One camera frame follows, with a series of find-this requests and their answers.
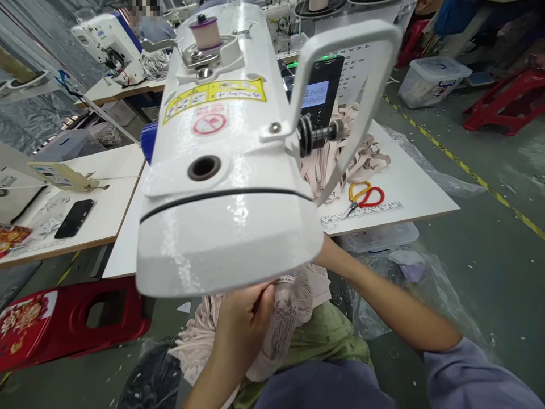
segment yellow warning sticker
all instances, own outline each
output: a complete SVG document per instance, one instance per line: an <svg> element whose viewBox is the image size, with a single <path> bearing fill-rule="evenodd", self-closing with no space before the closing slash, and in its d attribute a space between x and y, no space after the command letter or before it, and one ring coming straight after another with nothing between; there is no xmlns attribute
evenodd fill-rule
<svg viewBox="0 0 545 409"><path fill-rule="evenodd" d="M223 80L209 82L174 97L166 107L163 125L188 108L224 99L251 99L253 101L267 102L261 78L251 81Z"/></svg>

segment black smartphone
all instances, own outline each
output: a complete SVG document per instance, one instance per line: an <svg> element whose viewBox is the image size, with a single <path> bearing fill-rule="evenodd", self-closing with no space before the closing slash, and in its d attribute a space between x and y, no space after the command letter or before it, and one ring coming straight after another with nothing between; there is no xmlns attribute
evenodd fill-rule
<svg viewBox="0 0 545 409"><path fill-rule="evenodd" d="M55 239L74 237L94 204L95 201L91 199L74 203L65 219L62 221L61 227L58 228Z"/></svg>

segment hand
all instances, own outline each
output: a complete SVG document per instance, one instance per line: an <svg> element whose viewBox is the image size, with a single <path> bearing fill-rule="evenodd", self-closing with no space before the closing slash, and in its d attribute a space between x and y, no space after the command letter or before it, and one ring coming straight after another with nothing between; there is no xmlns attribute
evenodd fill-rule
<svg viewBox="0 0 545 409"><path fill-rule="evenodd" d="M273 309L274 285L269 282L228 294L217 319L214 365L228 367L229 376L242 381L263 346Z"/></svg>
<svg viewBox="0 0 545 409"><path fill-rule="evenodd" d="M314 264L327 268L333 272L338 273L340 264L350 255L340 248L327 234L324 234L324 243L322 245L322 251L318 254L318 257L313 261Z"/></svg>

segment digital display screen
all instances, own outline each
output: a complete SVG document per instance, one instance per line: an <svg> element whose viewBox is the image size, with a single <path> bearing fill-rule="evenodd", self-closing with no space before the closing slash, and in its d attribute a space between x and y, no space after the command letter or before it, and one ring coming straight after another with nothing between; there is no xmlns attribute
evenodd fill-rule
<svg viewBox="0 0 545 409"><path fill-rule="evenodd" d="M303 98L303 106L301 108L308 108L314 105L320 105L325 102L325 97L328 94L329 81L316 82L315 84L309 84L307 91Z"/></svg>

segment yellow floor line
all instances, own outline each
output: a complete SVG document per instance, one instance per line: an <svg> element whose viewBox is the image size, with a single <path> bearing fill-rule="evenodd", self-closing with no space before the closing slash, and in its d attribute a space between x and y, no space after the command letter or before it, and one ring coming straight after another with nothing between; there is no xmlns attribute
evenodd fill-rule
<svg viewBox="0 0 545 409"><path fill-rule="evenodd" d="M447 148L445 148L443 145L441 145L437 139L435 139L427 130L419 126L415 121L413 121L409 116L405 113L403 113L399 107L399 105L393 104L387 95L383 94L384 100L397 112L399 112L401 115L403 115L403 118L405 118L409 123L418 129L420 133L422 133L426 138L428 138L436 147L438 147L440 150L443 151L443 153L448 156L450 159L452 159L454 162L458 164L469 176L471 176L473 179L477 181L479 185L484 187L488 192L494 197L498 202L500 202L502 205L507 207L508 209L512 210L515 213L515 216L524 223L527 227L529 227L534 233L536 233L539 237L541 237L543 240L545 240L545 232L541 230L534 222L532 222L529 218L524 216L521 212L519 212L516 208L514 208L505 198L496 192L494 189L490 187L488 183L486 183L478 174L476 174L473 170L469 168L464 162L459 160L456 156L452 154Z"/></svg>
<svg viewBox="0 0 545 409"><path fill-rule="evenodd" d="M80 251L76 251L76 253L74 254L74 257L72 257L72 259L70 260L70 264L68 265L68 268L66 269L66 271L64 272L64 274L62 275L62 277L59 279L57 283L57 287L59 287L62 284L62 282L66 280L66 278L68 277L68 274L70 274L70 270L72 270L74 262L78 258L79 253Z"/></svg>
<svg viewBox="0 0 545 409"><path fill-rule="evenodd" d="M70 270L72 270L72 267L74 266L74 263L75 263L76 259L79 257L79 253L80 253L80 251L76 251L76 253L74 254L74 257L72 257L72 259L70 260L70 264L68 265L68 268L66 269L64 274L59 279L56 287L59 287L62 284L62 282L66 280L66 278L68 277L68 274L70 274ZM11 376L12 373L13 372L6 372L6 374L3 376L2 380L0 381L0 389L2 388L4 383L7 382L7 380L9 379L9 377Z"/></svg>

